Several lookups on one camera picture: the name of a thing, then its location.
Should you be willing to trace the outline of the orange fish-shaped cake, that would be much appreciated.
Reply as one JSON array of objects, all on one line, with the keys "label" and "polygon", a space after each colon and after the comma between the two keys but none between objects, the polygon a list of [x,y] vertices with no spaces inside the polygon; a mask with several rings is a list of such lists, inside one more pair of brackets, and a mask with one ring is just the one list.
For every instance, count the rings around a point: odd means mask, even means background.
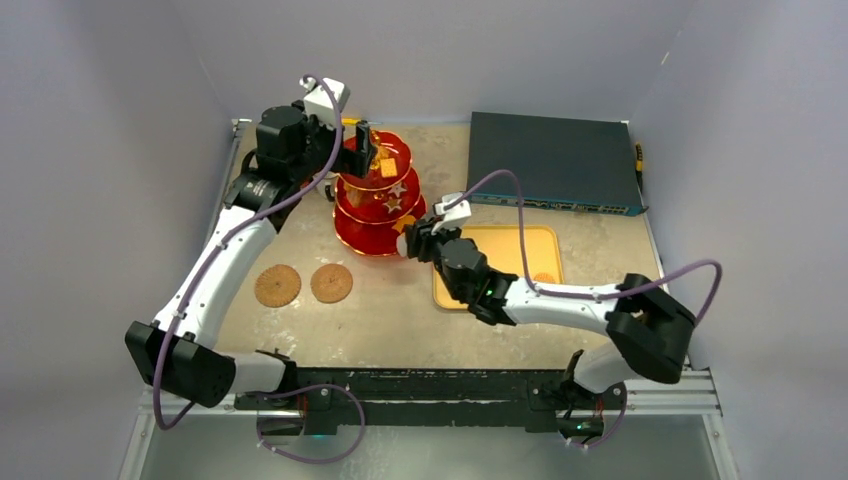
[{"label": "orange fish-shaped cake", "polygon": [[397,220],[397,222],[392,226],[392,229],[395,230],[398,234],[402,234],[407,226],[413,225],[416,219],[412,216],[406,216]]}]

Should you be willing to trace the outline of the chocolate star cookie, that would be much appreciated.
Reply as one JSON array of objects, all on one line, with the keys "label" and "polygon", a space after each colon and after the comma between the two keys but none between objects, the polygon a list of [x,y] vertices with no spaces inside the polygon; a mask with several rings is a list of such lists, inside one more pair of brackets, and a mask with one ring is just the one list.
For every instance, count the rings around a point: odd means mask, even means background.
[{"label": "chocolate star cookie", "polygon": [[386,208],[387,214],[400,212],[404,208],[404,199],[402,197],[388,197],[384,201],[383,206]]}]

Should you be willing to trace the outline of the white-iced star cookie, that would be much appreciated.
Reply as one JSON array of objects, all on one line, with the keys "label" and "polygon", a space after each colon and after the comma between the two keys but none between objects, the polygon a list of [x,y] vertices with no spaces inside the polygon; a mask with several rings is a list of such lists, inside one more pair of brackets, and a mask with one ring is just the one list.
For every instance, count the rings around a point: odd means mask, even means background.
[{"label": "white-iced star cookie", "polygon": [[388,198],[402,199],[408,192],[404,182],[397,182],[387,192]]}]

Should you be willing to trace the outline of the red three-tier cake stand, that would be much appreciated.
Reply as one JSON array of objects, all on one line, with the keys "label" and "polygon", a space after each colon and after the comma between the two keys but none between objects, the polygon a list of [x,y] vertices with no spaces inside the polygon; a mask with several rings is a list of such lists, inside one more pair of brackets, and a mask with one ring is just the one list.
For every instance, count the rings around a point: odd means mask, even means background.
[{"label": "red three-tier cake stand", "polygon": [[[399,135],[387,130],[376,130],[371,135],[378,150],[368,175],[363,179],[346,174],[337,177],[334,230],[343,245],[360,255],[395,256],[398,254],[397,239],[401,234],[392,226],[406,216],[420,219],[427,212],[428,205],[408,144]],[[396,159],[397,177],[380,176],[379,161],[385,157]],[[388,190],[397,182],[404,182],[408,189],[403,197],[404,208],[387,214],[383,203],[388,198]]]}]

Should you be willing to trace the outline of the yellow serving tray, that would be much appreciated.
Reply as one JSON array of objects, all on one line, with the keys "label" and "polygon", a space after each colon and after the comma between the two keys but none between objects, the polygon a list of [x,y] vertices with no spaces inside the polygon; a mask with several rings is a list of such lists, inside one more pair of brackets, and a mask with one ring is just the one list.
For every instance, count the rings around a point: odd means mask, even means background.
[{"label": "yellow serving tray", "polygon": [[[552,274],[564,284],[563,266],[555,231],[545,225],[528,225],[523,229],[531,278],[539,272]],[[469,238],[487,256],[491,267],[523,276],[519,227],[517,225],[471,225],[463,229],[463,238]],[[453,300],[443,281],[433,271],[433,299],[445,310],[462,311],[465,306]]]}]

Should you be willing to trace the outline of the round biscuit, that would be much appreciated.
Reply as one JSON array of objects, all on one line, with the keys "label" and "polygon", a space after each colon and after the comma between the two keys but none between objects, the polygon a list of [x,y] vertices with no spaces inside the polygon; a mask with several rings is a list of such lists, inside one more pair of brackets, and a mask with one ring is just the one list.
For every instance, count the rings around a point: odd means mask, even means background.
[{"label": "round biscuit", "polygon": [[541,283],[555,283],[557,279],[550,273],[547,272],[539,272],[533,276],[533,280],[535,282]]}]

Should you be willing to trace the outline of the metal white-tipped tongs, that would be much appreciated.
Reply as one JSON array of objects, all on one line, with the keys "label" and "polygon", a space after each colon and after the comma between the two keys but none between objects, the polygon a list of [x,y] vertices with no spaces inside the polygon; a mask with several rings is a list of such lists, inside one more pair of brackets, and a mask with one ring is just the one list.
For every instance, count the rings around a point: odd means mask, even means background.
[{"label": "metal white-tipped tongs", "polygon": [[408,242],[405,236],[399,236],[397,239],[398,254],[404,258],[409,257]]}]

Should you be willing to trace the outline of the white enamel mug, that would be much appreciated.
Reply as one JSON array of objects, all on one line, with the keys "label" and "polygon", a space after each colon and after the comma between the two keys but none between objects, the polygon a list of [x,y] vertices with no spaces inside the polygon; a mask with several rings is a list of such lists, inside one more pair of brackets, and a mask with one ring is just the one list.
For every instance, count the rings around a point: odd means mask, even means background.
[{"label": "white enamel mug", "polygon": [[322,181],[323,195],[328,202],[334,202],[336,200],[336,183],[337,179],[335,177],[324,178]]}]

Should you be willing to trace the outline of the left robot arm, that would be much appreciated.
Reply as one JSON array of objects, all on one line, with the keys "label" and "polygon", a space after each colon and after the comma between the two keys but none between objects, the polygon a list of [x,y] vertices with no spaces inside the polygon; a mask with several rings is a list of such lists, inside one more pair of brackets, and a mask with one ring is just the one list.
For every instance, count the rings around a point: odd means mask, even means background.
[{"label": "left robot arm", "polygon": [[307,113],[300,101],[267,109],[255,134],[256,145],[243,158],[186,280],[153,320],[135,321],[125,334],[156,412],[166,394],[204,407],[230,394],[259,392],[275,409],[297,399],[292,360],[261,350],[219,352],[218,333],[248,272],[309,188],[329,172],[365,177],[377,147],[366,121],[355,124],[347,147],[342,126]]}]

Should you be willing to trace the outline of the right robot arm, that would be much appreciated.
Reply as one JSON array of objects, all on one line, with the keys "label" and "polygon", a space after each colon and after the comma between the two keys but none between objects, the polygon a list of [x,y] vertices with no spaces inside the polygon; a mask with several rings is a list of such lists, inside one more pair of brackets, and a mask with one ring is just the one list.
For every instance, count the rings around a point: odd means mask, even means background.
[{"label": "right robot arm", "polygon": [[576,353],[561,381],[573,406],[626,380],[676,384],[682,376],[695,317],[643,275],[591,287],[535,283],[493,268],[460,229],[436,230],[429,220],[405,227],[397,246],[432,264],[450,297],[488,325],[547,324],[606,336],[603,345]]}]

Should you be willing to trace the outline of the yellow black tool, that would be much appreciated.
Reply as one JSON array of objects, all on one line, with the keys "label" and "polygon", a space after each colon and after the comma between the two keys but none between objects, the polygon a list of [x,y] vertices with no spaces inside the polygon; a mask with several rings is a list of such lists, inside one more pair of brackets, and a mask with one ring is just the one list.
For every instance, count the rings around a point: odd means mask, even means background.
[{"label": "yellow black tool", "polygon": [[638,174],[642,174],[644,169],[644,151],[640,142],[634,144],[635,151],[635,170]]}]

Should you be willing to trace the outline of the black base frame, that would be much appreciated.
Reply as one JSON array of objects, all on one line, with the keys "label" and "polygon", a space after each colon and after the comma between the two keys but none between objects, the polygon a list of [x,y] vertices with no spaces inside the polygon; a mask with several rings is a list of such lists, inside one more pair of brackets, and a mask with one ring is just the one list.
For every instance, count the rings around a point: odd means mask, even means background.
[{"label": "black base frame", "polygon": [[342,425],[515,427],[528,433],[575,432],[580,417],[625,403],[619,382],[602,394],[581,391],[564,370],[368,369],[301,367],[286,399],[239,394],[236,409],[263,417],[298,411],[308,435]]}]

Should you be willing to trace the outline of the dark network switch box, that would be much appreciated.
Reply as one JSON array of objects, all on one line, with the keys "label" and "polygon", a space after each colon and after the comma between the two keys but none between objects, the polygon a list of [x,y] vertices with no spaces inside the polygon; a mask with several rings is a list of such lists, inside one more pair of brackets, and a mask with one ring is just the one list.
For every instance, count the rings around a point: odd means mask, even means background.
[{"label": "dark network switch box", "polygon": [[527,208],[627,217],[648,209],[625,122],[476,111],[467,186],[496,170],[516,177]]}]

